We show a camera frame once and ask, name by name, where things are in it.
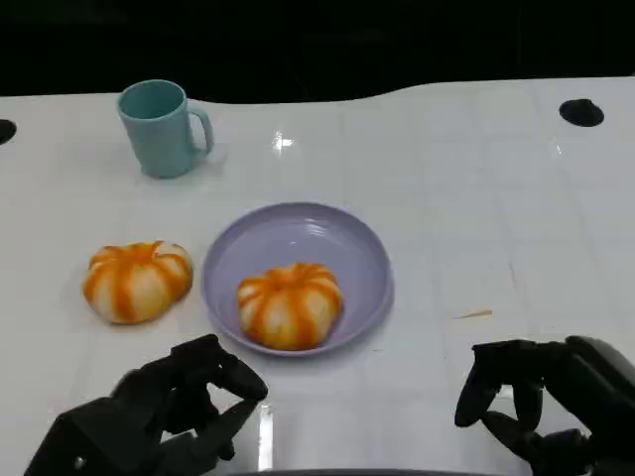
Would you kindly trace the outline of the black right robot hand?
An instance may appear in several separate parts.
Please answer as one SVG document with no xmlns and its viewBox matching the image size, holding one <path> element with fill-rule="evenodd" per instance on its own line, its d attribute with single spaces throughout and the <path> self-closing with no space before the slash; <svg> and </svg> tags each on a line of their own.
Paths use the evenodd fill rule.
<svg viewBox="0 0 635 476">
<path fill-rule="evenodd" d="M 508 340 L 476 344 L 454 423 L 482 422 L 535 475 L 631 475 L 634 472 L 634 366 L 607 342 Z M 540 435 L 549 393 L 590 432 Z"/>
</svg>

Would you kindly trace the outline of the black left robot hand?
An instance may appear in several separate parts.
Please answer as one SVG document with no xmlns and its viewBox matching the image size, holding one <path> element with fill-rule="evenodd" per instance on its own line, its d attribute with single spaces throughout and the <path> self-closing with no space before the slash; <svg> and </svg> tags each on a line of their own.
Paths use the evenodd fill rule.
<svg viewBox="0 0 635 476">
<path fill-rule="evenodd" d="M 214 334 L 130 371 L 110 397 L 159 445 L 165 475 L 201 475 L 235 455 L 233 438 L 268 395 Z"/>
</svg>

